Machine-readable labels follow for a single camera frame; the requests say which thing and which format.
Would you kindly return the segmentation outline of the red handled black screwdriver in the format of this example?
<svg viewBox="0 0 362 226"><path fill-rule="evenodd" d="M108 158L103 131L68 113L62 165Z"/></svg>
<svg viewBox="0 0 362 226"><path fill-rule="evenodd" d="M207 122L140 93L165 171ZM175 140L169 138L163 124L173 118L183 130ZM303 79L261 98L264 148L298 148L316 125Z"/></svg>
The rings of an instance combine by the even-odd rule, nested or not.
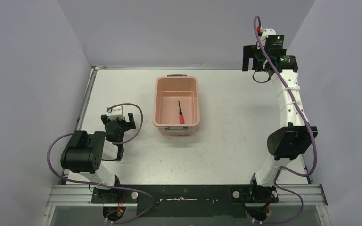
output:
<svg viewBox="0 0 362 226"><path fill-rule="evenodd" d="M180 101L178 101L178 106L179 106L179 122L180 122L180 124L184 124L185 120L184 120L183 113L182 113L182 110L181 110Z"/></svg>

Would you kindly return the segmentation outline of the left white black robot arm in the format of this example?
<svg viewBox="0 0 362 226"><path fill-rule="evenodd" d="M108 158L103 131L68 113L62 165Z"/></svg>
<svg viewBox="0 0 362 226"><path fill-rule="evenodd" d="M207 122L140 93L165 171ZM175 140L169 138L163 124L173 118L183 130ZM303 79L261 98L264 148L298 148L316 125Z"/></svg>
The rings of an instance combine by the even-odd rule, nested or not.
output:
<svg viewBox="0 0 362 226"><path fill-rule="evenodd" d="M217 202L246 196L255 168L251 101L231 86L243 77L217 70L204 77L203 107L196 78L171 75L164 88L125 120L118 106L100 118L98 131L77 130L61 166L94 187L94 203Z"/></svg>

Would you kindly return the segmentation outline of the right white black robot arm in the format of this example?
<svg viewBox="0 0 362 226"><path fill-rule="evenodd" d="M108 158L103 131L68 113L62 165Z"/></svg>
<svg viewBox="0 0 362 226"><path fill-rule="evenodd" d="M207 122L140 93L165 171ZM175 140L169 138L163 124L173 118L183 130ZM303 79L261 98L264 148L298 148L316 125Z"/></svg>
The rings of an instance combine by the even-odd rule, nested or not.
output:
<svg viewBox="0 0 362 226"><path fill-rule="evenodd" d="M288 165L304 154L309 147L317 157L315 137L316 126L309 123L304 113L298 84L298 67L294 56L285 55L284 49L267 51L256 45L254 51L254 70L268 73L268 81L276 91L280 109L280 127L267 138L269 156L260 169L252 176L251 186L247 188L247 197L253 202L274 200L274 187L281 172L288 171L300 177L313 173L315 167L307 173L299 173Z"/></svg>

